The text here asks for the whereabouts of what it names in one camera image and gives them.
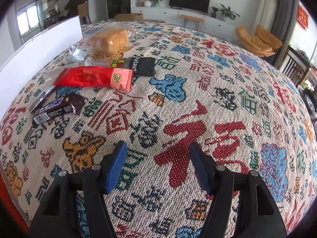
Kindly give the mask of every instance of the bedspread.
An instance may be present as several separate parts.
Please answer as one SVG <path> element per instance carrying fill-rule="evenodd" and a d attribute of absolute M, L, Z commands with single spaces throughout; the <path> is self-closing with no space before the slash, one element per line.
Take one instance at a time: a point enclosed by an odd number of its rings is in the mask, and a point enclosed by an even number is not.
<path fill-rule="evenodd" d="M 84 26 L 84 37 L 107 24 Z M 317 193 L 315 133 L 292 82 L 224 40 L 167 24 L 130 25 L 139 35 L 108 58 L 154 57 L 155 77 L 135 76 L 130 92 L 59 87 L 48 102 L 80 94 L 81 114 L 34 128 L 28 108 L 47 85 L 42 73 L 70 63 L 65 51 L 30 80 L 2 119 L 0 168 L 25 216 L 32 219 L 60 170 L 84 170 L 125 140 L 126 162 L 105 198 L 118 236 L 196 238 L 212 200 L 189 159 L 189 144 L 197 141 L 232 171 L 257 170 L 290 232 Z M 237 218 L 234 195 L 227 237 Z M 89 237 L 82 193 L 77 201 Z"/>

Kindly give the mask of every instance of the person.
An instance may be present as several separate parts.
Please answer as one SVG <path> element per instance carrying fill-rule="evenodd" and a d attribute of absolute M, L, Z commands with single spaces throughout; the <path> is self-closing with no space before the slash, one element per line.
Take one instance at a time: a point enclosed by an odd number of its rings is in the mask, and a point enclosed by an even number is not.
<path fill-rule="evenodd" d="M 85 3 L 85 0 L 69 0 L 65 6 L 65 11 L 69 11 L 66 15 L 66 18 L 74 17 L 77 14 L 77 5 Z"/>

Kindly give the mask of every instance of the red snack package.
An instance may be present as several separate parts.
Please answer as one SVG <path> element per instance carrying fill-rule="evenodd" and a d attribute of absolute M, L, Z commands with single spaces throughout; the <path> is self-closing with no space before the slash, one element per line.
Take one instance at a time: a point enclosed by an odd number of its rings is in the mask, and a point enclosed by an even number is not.
<path fill-rule="evenodd" d="M 63 70 L 53 85 L 109 87 L 130 91 L 133 73 L 131 69 L 80 66 Z"/>

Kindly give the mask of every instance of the red poster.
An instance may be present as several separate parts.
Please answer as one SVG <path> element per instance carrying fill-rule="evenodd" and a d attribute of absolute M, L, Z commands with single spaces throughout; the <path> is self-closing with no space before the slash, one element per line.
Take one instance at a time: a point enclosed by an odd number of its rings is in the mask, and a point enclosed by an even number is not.
<path fill-rule="evenodd" d="M 308 13 L 300 5 L 297 11 L 297 21 L 303 28 L 308 28 Z"/>

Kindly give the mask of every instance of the bread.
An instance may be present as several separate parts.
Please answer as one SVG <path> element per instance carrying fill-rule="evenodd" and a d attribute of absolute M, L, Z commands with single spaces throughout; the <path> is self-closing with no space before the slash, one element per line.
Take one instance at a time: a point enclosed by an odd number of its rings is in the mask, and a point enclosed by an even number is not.
<path fill-rule="evenodd" d="M 129 42 L 128 32 L 123 28 L 107 27 L 93 34 L 87 45 L 92 49 L 99 49 L 108 55 L 118 53 Z"/>

